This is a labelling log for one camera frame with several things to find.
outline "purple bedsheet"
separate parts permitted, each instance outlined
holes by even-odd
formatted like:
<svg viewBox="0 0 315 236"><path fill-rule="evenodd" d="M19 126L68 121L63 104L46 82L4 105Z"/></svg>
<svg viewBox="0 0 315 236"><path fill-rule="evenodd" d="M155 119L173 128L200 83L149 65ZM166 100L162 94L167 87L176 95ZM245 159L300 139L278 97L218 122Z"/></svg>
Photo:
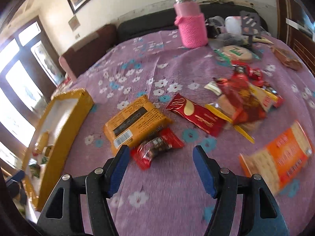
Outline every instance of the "purple bedsheet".
<svg viewBox="0 0 315 236"><path fill-rule="evenodd" d="M269 37L276 46L289 50ZM251 144L234 130L223 131L217 139L194 127L186 119L165 109L178 91L204 105L217 96L203 88L213 77L229 77L232 69L215 58L210 47L194 50L182 46L177 31L161 31L119 44L107 53L71 87L86 88L95 105L76 137L64 173L86 175L112 157L103 133L104 124L135 98L147 94L150 101L174 120L171 129L186 146L157 157L147 171L132 160L119 192L108 200L117 231L130 235L203 235L215 200L205 193L193 164L192 149L201 144L208 156L237 175L243 175L238 155L252 154L272 141L298 120L315 143L315 80L305 67L300 72L285 68L265 44L255 44L263 60L253 67L285 99L282 107L268 114L252 133ZM301 232L315 213L315 168L313 158L298 176L275 198L290 230ZM86 198L82 198L86 233L92 234ZM242 197L238 196L230 235L237 235Z"/></svg>

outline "blue gripper pad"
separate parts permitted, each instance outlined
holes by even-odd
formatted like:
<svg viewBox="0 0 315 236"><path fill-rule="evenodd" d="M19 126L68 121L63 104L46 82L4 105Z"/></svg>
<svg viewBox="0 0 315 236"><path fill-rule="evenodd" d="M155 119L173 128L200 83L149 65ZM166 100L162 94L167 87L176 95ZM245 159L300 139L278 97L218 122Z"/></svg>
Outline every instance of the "blue gripper pad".
<svg viewBox="0 0 315 236"><path fill-rule="evenodd" d="M106 176L109 178L109 190L108 195L113 197L115 193L118 192L119 186L121 184L123 175L125 174L126 168L130 160L130 149L127 145L123 145L118 153L116 154L114 160L109 166Z"/></svg>
<svg viewBox="0 0 315 236"><path fill-rule="evenodd" d="M198 171L199 177L204 185L206 193L210 194L212 198L217 195L215 187L215 180L207 164L208 156L201 146L195 146L193 149L193 161Z"/></svg>

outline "black headboard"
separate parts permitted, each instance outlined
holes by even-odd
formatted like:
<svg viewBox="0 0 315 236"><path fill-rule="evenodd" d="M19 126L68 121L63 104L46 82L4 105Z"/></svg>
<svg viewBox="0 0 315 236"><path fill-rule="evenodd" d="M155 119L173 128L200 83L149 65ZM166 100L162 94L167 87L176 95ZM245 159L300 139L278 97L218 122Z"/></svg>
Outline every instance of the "black headboard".
<svg viewBox="0 0 315 236"><path fill-rule="evenodd" d="M228 16L239 16L240 11L258 13L253 8L235 5L232 2L201 4L200 8L205 18L221 16L225 19ZM174 25L175 17L175 10L172 8L127 20L121 23L117 29L118 41L121 43L135 37L143 36L145 34L161 30L176 29L177 27ZM266 21L262 17L260 17L260 19L261 26L266 31L268 31Z"/></svg>

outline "barcode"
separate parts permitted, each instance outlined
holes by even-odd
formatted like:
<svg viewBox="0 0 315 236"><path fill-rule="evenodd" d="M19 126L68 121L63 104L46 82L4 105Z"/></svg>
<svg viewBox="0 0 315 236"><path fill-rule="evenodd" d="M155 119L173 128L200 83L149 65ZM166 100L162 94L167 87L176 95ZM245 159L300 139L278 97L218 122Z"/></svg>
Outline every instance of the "barcode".
<svg viewBox="0 0 315 236"><path fill-rule="evenodd" d="M123 134L121 134L119 137L117 137L114 140L114 146L115 148L118 148L118 146L120 146L122 143L126 142L129 138L132 137L132 133L130 130L127 130L126 132L124 132Z"/></svg>

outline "orange cracker package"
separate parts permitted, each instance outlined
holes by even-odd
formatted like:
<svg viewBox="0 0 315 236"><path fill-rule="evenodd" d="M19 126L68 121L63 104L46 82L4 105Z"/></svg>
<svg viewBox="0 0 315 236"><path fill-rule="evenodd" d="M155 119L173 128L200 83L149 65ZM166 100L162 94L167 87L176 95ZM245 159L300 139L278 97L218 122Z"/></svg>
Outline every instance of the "orange cracker package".
<svg viewBox="0 0 315 236"><path fill-rule="evenodd" d="M305 165L312 147L300 124L293 125L251 156L240 155L246 176L260 174L271 192L281 191Z"/></svg>
<svg viewBox="0 0 315 236"><path fill-rule="evenodd" d="M172 120L156 109L147 95L144 95L105 123L104 133L116 154L123 144L134 148L169 123Z"/></svg>

